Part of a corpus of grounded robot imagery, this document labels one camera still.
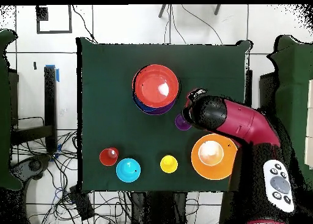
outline table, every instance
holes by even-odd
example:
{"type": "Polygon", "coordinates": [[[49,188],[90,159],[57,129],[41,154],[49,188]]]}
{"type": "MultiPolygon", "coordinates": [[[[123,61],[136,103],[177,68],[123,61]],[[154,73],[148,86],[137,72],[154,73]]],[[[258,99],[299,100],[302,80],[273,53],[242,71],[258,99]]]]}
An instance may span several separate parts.
{"type": "Polygon", "coordinates": [[[174,119],[182,110],[187,93],[197,87],[207,88],[212,95],[244,101],[249,41],[229,46],[96,45],[80,38],[78,44],[83,84],[83,190],[228,190],[229,177],[220,181],[204,179],[191,164],[191,149],[207,132],[180,131],[174,119]],[[160,116],[144,114],[132,99],[133,77],[148,64],[169,67],[180,82],[175,105],[160,116]],[[114,166],[100,163],[99,154],[107,147],[118,148],[117,163],[127,157],[139,162],[141,175],[137,181],[124,183],[116,176],[117,163],[114,166]],[[179,163],[172,174],[160,168],[161,158],[167,154],[179,163]]]}

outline robot control button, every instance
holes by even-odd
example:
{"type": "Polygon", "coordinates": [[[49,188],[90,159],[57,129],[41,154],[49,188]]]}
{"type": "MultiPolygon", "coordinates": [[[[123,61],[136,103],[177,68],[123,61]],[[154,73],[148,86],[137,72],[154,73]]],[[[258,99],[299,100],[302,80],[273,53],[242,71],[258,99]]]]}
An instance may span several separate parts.
{"type": "Polygon", "coordinates": [[[277,200],[281,199],[281,194],[279,192],[274,192],[273,193],[274,198],[276,198],[277,200]]]}
{"type": "Polygon", "coordinates": [[[281,172],[281,176],[282,176],[284,179],[287,178],[287,176],[286,176],[286,174],[285,174],[284,172],[281,172]]]}
{"type": "Polygon", "coordinates": [[[270,172],[271,172],[272,174],[278,174],[278,172],[277,172],[277,170],[276,170],[275,168],[272,168],[272,169],[270,170],[270,172]]]}
{"type": "Polygon", "coordinates": [[[287,195],[284,196],[284,200],[287,204],[291,203],[291,199],[287,195]]]}
{"type": "Polygon", "coordinates": [[[275,190],[284,193],[285,195],[288,194],[291,189],[288,181],[281,176],[274,176],[270,183],[275,190]]]}
{"type": "Polygon", "coordinates": [[[275,164],[275,167],[276,167],[277,169],[281,170],[280,164],[275,164]]]}

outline orange bowl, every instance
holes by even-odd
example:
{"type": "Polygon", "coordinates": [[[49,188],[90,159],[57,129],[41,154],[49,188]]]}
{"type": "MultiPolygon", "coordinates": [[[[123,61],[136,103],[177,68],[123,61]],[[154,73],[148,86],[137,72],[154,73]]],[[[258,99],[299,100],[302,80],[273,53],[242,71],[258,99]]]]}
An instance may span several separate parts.
{"type": "Polygon", "coordinates": [[[191,151],[193,168],[209,180],[221,180],[231,175],[237,147],[225,136],[209,134],[199,139],[191,151]]]}

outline metal chair leg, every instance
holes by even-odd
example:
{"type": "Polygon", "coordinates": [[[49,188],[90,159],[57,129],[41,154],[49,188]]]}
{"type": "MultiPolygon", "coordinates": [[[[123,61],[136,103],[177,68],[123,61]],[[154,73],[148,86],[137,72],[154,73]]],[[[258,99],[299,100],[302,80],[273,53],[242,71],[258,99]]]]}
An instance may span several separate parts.
{"type": "Polygon", "coordinates": [[[220,7],[221,7],[220,4],[218,4],[218,5],[216,6],[216,9],[215,9],[215,11],[214,11],[214,14],[215,14],[215,15],[218,14],[218,11],[219,11],[219,8],[220,8],[220,7]]]}
{"type": "Polygon", "coordinates": [[[159,13],[159,18],[162,17],[162,14],[164,12],[165,6],[166,6],[166,4],[162,4],[162,8],[161,8],[160,13],[159,13]]]}

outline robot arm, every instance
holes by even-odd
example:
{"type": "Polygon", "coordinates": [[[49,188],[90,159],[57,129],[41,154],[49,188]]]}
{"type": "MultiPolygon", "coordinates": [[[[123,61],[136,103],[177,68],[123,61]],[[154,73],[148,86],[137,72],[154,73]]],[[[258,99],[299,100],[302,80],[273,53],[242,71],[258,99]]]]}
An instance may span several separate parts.
{"type": "Polygon", "coordinates": [[[242,159],[235,160],[230,179],[230,185],[237,184],[232,203],[237,203],[236,213],[241,216],[227,223],[289,223],[295,213],[293,181],[279,137],[266,117],[250,107],[207,95],[204,89],[189,94],[182,116],[199,129],[242,143],[242,159]]]}

